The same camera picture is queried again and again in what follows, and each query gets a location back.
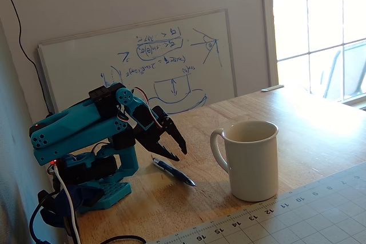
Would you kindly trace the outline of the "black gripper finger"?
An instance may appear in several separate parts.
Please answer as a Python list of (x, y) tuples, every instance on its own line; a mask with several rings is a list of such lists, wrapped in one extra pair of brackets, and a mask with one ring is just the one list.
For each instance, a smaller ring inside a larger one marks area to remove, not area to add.
[(155, 153), (162, 157), (168, 158), (173, 161), (179, 161), (179, 157), (171, 153), (168, 149), (166, 149), (163, 145), (158, 142), (153, 142), (148, 145), (148, 150), (151, 153)]
[(165, 116), (161, 119), (161, 126), (165, 132), (167, 132), (179, 145), (181, 151), (187, 154), (186, 142), (179, 132), (178, 128), (174, 124), (173, 120), (169, 116)]

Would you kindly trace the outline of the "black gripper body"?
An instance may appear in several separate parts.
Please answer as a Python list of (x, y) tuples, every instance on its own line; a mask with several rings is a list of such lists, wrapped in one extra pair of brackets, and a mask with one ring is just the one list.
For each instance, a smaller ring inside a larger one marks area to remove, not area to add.
[(157, 121), (162, 128), (155, 122), (147, 130), (136, 124), (133, 129), (134, 137), (145, 149), (165, 149), (165, 146), (160, 144), (160, 136), (169, 128), (172, 120), (160, 106), (155, 106), (152, 111), (157, 114)]

